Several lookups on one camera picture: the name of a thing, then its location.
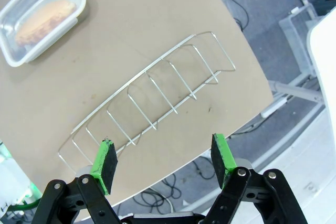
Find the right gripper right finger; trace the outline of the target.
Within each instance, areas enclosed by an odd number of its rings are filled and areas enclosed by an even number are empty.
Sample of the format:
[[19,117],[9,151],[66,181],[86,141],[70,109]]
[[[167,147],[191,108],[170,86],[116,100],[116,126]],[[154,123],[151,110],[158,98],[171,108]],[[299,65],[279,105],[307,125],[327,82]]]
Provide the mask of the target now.
[[264,223],[306,223],[284,174],[263,174],[238,166],[223,134],[213,134],[211,159],[220,194],[206,215],[206,223],[231,223],[241,202],[252,202]]

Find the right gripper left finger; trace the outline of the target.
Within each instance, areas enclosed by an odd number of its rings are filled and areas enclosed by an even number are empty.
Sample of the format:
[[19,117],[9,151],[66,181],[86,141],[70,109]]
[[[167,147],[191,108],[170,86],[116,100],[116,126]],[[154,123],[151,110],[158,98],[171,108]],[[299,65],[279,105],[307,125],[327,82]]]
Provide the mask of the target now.
[[48,183],[33,223],[74,223],[83,209],[88,210],[94,223],[120,223],[106,199],[111,194],[117,163],[114,143],[103,140],[89,173],[68,184],[60,179]]

